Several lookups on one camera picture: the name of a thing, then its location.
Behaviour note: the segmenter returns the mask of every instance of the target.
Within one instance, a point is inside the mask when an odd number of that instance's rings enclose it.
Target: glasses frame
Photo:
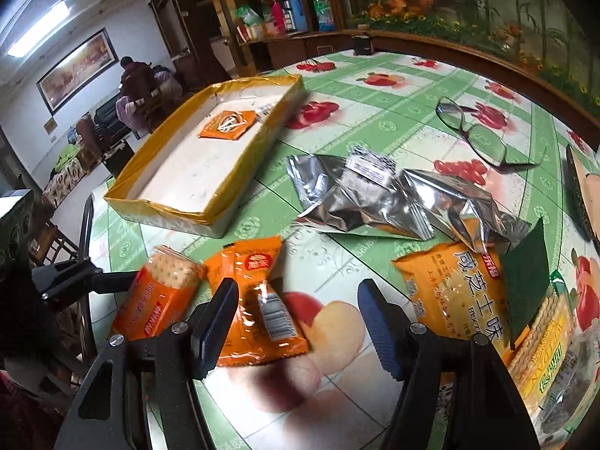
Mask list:
[[[448,100],[448,103],[442,103],[443,99]],[[442,118],[442,114],[447,113],[447,111],[442,110],[442,105],[444,105],[444,104],[453,105],[456,108],[456,110],[458,110],[460,112],[460,124],[458,125],[458,128],[454,128],[453,126],[447,124],[444,121],[444,119]],[[500,160],[499,164],[494,164],[494,163],[490,162],[481,153],[479,153],[477,151],[477,149],[473,146],[473,144],[471,143],[471,141],[469,139],[469,135],[470,135],[471,131],[477,126],[477,124],[472,125],[471,128],[469,128],[468,130],[465,130],[465,128],[464,128],[464,124],[466,122],[465,117],[464,117],[464,112],[469,111],[469,110],[471,110],[470,107],[459,106],[453,99],[448,98],[447,96],[441,96],[437,100],[437,104],[436,104],[436,115],[440,119],[440,121],[444,125],[446,125],[450,130],[453,130],[456,133],[458,133],[463,138],[463,140],[467,144],[469,144],[469,146],[471,147],[473,152],[475,152],[482,161],[484,161],[490,167],[493,167],[496,171],[498,171],[500,173],[512,173],[512,172],[517,172],[517,171],[527,171],[529,169],[532,169],[532,168],[537,167],[542,164],[542,161],[546,154],[547,147],[544,148],[544,151],[542,152],[542,159],[539,162],[507,162],[506,154],[508,152],[508,146],[502,139],[500,139],[500,141],[504,145],[504,154],[502,155],[502,160]]]

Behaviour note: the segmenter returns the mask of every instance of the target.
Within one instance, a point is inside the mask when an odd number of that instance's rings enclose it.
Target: black hair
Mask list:
[[[128,66],[129,64],[131,64],[133,62],[133,59],[131,57],[129,57],[128,55],[126,55],[123,59],[121,59],[121,67],[124,68],[126,66]]]

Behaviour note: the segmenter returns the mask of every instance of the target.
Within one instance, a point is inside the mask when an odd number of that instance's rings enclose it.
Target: white box with yellow edge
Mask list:
[[[146,140],[104,198],[123,218],[222,237],[244,189],[285,123],[305,98],[297,75],[213,84],[181,105]],[[198,137],[224,110],[273,105],[237,140]]]

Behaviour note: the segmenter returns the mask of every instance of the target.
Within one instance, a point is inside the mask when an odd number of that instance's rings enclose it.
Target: silver foil package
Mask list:
[[[427,218],[444,233],[454,236],[474,252],[487,246],[502,251],[521,242],[531,225],[500,211],[491,194],[456,175],[405,169],[400,174],[404,190],[427,212]]]
[[[328,233],[433,238],[424,211],[395,178],[381,186],[330,155],[288,156],[286,167],[306,208],[295,224]]]
[[[487,245],[503,250],[529,231],[529,223],[457,176],[405,169],[382,186],[343,157],[313,154],[288,156],[286,167],[305,208],[295,224],[319,231],[428,240],[436,227],[480,253]]]

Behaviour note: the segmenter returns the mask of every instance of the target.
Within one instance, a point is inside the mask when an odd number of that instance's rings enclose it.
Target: green cloth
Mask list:
[[[61,154],[58,156],[58,162],[54,166],[54,170],[59,173],[64,169],[64,167],[73,159],[81,150],[79,145],[67,144],[65,148],[62,149]]]
[[[544,242],[544,223],[538,223],[519,245],[500,256],[506,283],[511,347],[532,321],[550,285],[550,268]]]

